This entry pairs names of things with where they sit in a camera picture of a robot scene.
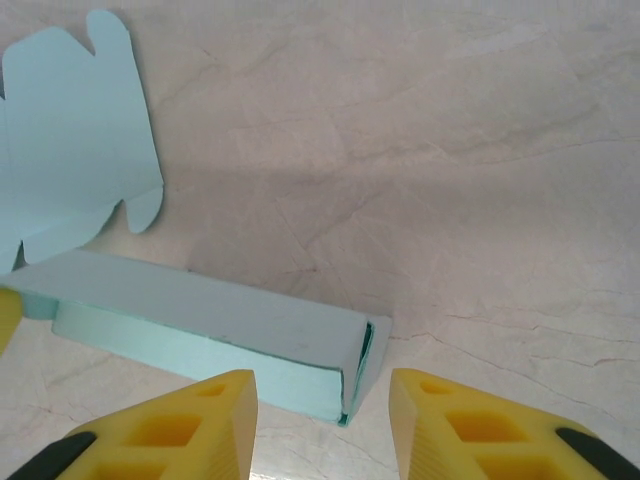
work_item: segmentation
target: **white marble table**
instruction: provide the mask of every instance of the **white marble table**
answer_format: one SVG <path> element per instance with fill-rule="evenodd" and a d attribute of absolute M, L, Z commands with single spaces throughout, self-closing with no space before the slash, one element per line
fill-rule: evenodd
<path fill-rule="evenodd" d="M 147 234 L 120 211 L 91 248 L 395 319 L 348 429 L 261 406 L 252 478 L 396 479 L 397 366 L 640 463 L 637 0 L 2 0 L 0 47 L 87 44 L 89 4 L 132 31 L 167 184 Z M 189 383 L 49 327 L 0 361 L 1 478 Z"/>

